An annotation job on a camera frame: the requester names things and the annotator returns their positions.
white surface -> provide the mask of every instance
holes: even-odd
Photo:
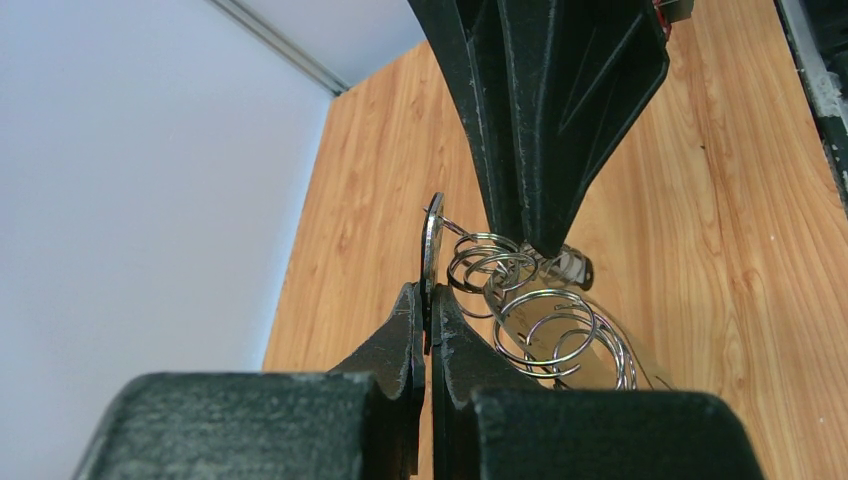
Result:
[[[348,85],[424,40],[407,0],[241,0]]]
[[[206,2],[6,0],[0,478],[157,370],[260,366],[330,98]]]

coiled wire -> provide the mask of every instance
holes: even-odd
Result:
[[[553,379],[554,388],[569,388],[567,378],[580,369],[578,357],[599,342],[612,356],[617,390],[636,389],[637,373],[634,358],[628,343],[614,328],[614,320],[598,313],[602,310],[584,296],[565,288],[542,288],[519,293],[522,287],[539,275],[555,278],[557,285],[568,286],[573,281],[567,278],[574,262],[585,261],[582,253],[563,246],[560,255],[545,259],[529,245],[519,246],[508,238],[494,233],[469,233],[448,219],[445,226],[459,235],[454,244],[453,258],[447,269],[450,286],[461,292],[482,295],[489,312],[472,312],[460,304],[462,312],[471,318],[491,318],[495,349],[512,362],[521,372],[536,379]],[[472,281],[474,274],[483,274],[482,284]],[[522,306],[541,298],[556,298],[561,301],[554,311],[542,318],[531,320],[532,326],[524,332],[512,332],[512,338],[522,349],[523,355],[510,352],[501,336],[507,317]],[[576,328],[561,332],[553,351],[546,359],[536,359],[529,352],[534,334],[545,324],[555,320],[572,320]],[[566,341],[574,336],[584,340],[571,351],[562,351]],[[573,365],[563,368],[571,362]]]

metal strip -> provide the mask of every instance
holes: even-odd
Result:
[[[291,39],[239,0],[208,1],[333,95],[339,96],[350,89],[350,85],[344,80],[301,50]]]

wooden surface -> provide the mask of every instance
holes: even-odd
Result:
[[[848,478],[848,221],[772,1],[698,2],[668,48],[668,79],[568,242],[595,262],[594,297],[677,385],[730,404],[770,478]],[[332,106],[267,370],[332,367],[385,320],[416,278],[435,191],[449,217],[485,228],[463,131],[421,46]]]

white wall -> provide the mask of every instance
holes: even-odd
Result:
[[[407,0],[241,0],[348,85],[424,40]]]
[[[202,1],[0,42],[0,478],[67,478],[135,375],[260,366],[330,98]]]

